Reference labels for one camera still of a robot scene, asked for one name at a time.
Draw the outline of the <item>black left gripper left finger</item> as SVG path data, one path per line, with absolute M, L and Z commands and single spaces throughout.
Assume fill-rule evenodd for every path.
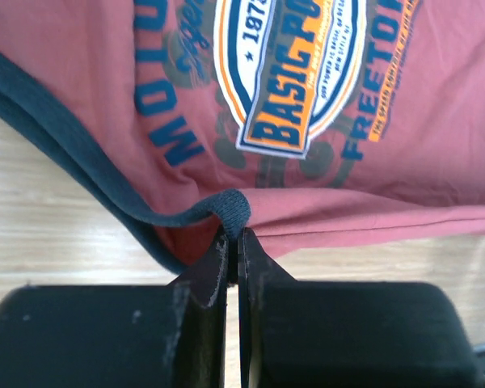
M 173 280 L 175 328 L 167 339 L 170 387 L 223 387 L 229 239 L 216 233 L 206 253 Z

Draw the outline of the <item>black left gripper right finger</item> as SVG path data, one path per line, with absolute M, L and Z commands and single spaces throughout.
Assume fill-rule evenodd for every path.
M 241 386 L 265 387 L 262 296 L 267 285 L 295 279 L 266 253 L 249 228 L 238 237 L 237 262 Z

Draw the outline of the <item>red tank top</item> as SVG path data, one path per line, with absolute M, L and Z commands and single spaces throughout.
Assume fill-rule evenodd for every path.
M 174 271 L 485 234 L 485 1 L 0 1 L 0 117 Z

